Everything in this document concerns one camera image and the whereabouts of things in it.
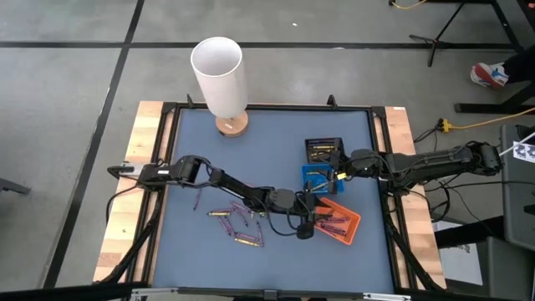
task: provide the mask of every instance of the wooden board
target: wooden board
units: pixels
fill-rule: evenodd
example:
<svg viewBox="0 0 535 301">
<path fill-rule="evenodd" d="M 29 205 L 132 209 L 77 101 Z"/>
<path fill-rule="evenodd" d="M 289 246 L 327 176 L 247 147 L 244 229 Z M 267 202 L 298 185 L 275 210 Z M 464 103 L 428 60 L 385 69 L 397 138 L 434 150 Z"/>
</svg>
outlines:
<svg viewBox="0 0 535 301">
<path fill-rule="evenodd" d="M 145 164 L 150 162 L 150 156 L 154 147 L 155 135 L 160 121 L 162 102 L 142 101 L 135 117 L 134 127 L 130 137 L 130 143 L 126 151 L 126 161 Z M 409 121 L 405 108 L 386 108 L 387 122 L 391 145 L 394 152 L 405 154 L 415 154 L 410 133 Z M 162 151 L 167 147 L 167 136 L 169 135 L 166 123 L 166 133 L 162 139 Z M 380 122 L 375 121 L 377 135 L 382 137 Z M 380 148 L 384 149 L 384 142 L 379 139 Z M 124 190 L 132 186 L 128 179 L 121 179 L 117 191 Z M 423 187 L 418 186 L 414 190 L 424 193 Z M 94 273 L 94 280 L 100 280 L 107 276 L 113 267 L 128 251 L 134 239 L 135 225 L 140 214 L 140 204 L 143 191 L 134 189 L 115 199 L 111 208 L 110 221 L 106 228 L 104 241 L 100 250 L 99 261 Z M 410 248 L 416 255 L 424 269 L 442 287 L 446 287 L 446 282 L 442 274 L 442 266 L 436 247 L 435 236 L 431 226 L 431 217 L 427 210 L 427 204 L 421 196 L 409 195 L 402 198 L 406 227 L 409 233 Z M 140 272 L 143 268 L 141 259 L 144 257 L 145 249 L 140 252 L 140 259 L 136 265 L 134 280 L 140 280 Z M 400 280 L 403 287 L 408 288 L 408 278 L 403 255 L 396 250 L 398 265 L 400 268 Z"/>
</svg>

